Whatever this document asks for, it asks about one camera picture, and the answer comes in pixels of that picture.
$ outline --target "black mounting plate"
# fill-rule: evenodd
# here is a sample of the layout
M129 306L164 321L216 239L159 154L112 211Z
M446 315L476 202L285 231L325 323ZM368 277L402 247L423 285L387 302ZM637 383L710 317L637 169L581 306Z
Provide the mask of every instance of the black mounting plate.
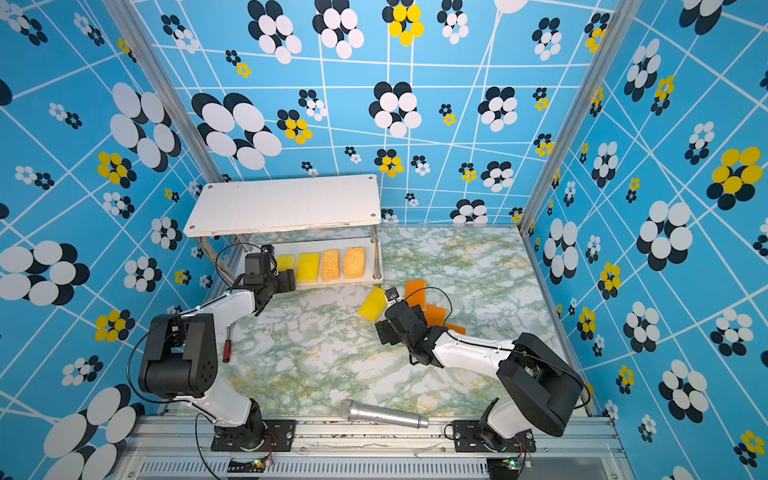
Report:
M451 426L454 435L453 446L458 453L494 452L486 447L485 443L476 435L476 433L480 433L480 422L477 420L455 420ZM523 448L528 450L528 453L536 452L536 439L533 438L533 432L530 429L518 433L516 438L523 445ZM512 443L499 453L520 453L520 443L513 439Z
M253 450L253 452L268 452L270 446L273 452L290 452L293 445L293 434L296 432L296 420L264 420L266 430L264 431L264 441ZM273 433L277 437L277 443L274 445L270 441ZM243 453L243 448L247 448L252 439L235 435L214 436L214 441L210 444L212 452L239 452Z

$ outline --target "blue wall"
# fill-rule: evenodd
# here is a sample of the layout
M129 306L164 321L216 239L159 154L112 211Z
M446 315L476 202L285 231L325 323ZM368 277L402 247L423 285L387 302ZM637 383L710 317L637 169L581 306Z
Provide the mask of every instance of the blue wall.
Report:
M616 4L271 0L212 9L203 0L157 0L134 7L193 121L206 124L201 133L219 168L234 180L373 172L385 222L511 223L551 149L534 142L557 141ZM405 33L392 22L401 15ZM244 117L250 126L214 108L202 112L206 103L226 104L227 95L256 107ZM217 121L218 131L207 125ZM248 143L265 122L270 132Z
M645 0L526 235L638 478L768 478L767 22Z
M124 446L113 413L157 411L127 390L128 355L214 271L174 232L202 182L184 144L157 116L115 124L115 99L162 108L104 6L19 5L0 2L0 478L77 478ZM116 140L136 125L143 158Z

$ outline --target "robotic arm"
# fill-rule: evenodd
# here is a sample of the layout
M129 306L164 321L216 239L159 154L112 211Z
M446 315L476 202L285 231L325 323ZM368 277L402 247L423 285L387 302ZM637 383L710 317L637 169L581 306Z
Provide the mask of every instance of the robotic arm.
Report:
M189 402L205 415L214 424L215 450L261 450L270 434L259 404L217 375L216 338L237 319L254 312L258 316L275 293L296 289L293 270L278 273L273 259L271 245L249 253L245 273L224 295L188 312L156 316L147 333L139 388L162 399ZM184 351L174 351L182 346ZM281 428L292 428L291 422L282 423ZM290 450L290 439L280 435L278 443L276 438L272 450Z
M386 291L389 308L376 323L382 344L402 342L410 363L461 367L501 380L509 393L485 410L478 436L497 452L532 426L562 436L583 384L578 374L537 336L487 340L463 336L444 326L427 326L420 306L409 306L397 289Z

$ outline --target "metal corner post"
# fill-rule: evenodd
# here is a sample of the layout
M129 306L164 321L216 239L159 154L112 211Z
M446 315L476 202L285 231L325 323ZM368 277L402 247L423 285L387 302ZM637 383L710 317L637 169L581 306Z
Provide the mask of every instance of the metal corner post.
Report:
M187 113L187 107L184 106L166 68L157 56L147 32L141 26L137 12L130 0L102 1L114 23L118 26L118 30L131 46L131 51L136 55L141 70L147 75L155 93L168 111L168 115L176 124L179 135L187 144L189 154L200 168L205 181L209 184L223 181L219 167L208 152L207 145L197 133L197 129Z
M584 81L581 83L576 93L576 98L571 104L571 108L565 116L563 126L558 133L554 150L549 155L549 159L541 170L541 175L539 175L534 190L528 198L525 211L530 213L523 215L523 220L520 224L521 231L525 231L531 226L533 219L536 217L535 213L539 211L544 203L549 192L549 179L554 177L560 165L568 157L568 147L576 139L581 124L584 122L584 117L586 117L589 110L594 93L600 87L608 68L613 63L614 58L616 58L619 47L624 41L629 27L632 25L634 16L637 14L642 1L621 0L618 7L616 7L616 12L611 19L611 27L607 30L605 39L600 44L600 50L595 54L594 60L584 75Z

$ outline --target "screwdriver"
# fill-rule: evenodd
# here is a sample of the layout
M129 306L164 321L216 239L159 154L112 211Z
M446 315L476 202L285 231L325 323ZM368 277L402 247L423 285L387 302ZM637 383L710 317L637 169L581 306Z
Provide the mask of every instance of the screwdriver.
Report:
M227 340L224 342L224 355L222 358L222 362L229 363L230 362L230 351L232 350L232 326L227 326Z

